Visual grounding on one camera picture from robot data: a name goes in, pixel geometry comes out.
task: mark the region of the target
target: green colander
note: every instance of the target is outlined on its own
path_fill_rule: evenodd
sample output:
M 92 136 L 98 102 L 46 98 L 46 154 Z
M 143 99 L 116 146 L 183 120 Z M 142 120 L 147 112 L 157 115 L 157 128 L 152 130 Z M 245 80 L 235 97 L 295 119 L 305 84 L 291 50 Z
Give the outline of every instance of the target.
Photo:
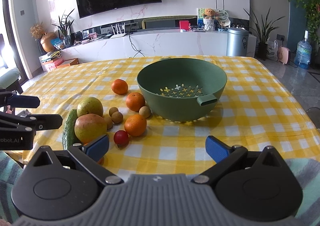
M 204 60 L 167 58 L 143 68 L 137 81 L 154 113 L 172 121 L 192 121 L 215 107 L 227 76 Z

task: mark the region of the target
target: white plastic bag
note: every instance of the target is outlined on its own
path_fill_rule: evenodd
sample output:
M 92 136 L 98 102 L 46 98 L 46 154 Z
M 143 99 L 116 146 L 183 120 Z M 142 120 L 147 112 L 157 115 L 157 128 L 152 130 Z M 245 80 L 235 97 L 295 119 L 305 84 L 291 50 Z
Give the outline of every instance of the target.
M 268 50 L 267 50 L 267 58 L 271 59 L 273 61 L 278 60 L 278 42 L 275 40 L 275 42 L 268 41 Z

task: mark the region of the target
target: cucumber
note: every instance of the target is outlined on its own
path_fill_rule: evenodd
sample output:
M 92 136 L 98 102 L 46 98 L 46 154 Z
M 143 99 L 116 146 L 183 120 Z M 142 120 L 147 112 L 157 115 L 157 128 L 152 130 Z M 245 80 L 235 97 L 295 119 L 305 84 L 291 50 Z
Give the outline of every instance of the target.
M 73 109 L 70 111 L 66 122 L 64 124 L 63 134 L 62 134 L 62 146 L 63 150 L 67 150 L 69 146 L 74 143 L 81 143 L 75 135 L 75 124 L 77 116 L 77 110 Z

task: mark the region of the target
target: blue water bottle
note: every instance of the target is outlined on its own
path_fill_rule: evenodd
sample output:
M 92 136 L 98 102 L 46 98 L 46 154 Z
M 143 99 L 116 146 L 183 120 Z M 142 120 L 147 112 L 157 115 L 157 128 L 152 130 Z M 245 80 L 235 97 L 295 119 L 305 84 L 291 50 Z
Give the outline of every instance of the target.
M 308 69 L 311 59 L 312 47 L 308 42 L 308 35 L 309 32 L 306 31 L 304 39 L 298 43 L 297 54 L 294 58 L 294 63 L 303 69 Z

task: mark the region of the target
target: colander handle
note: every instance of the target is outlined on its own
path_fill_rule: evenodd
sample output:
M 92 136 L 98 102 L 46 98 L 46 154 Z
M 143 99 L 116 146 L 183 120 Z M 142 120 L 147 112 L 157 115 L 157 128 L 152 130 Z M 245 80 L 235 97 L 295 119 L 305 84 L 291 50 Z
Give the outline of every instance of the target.
M 205 106 L 208 104 L 214 104 L 218 99 L 213 94 L 203 95 L 197 98 L 197 102 L 200 106 Z

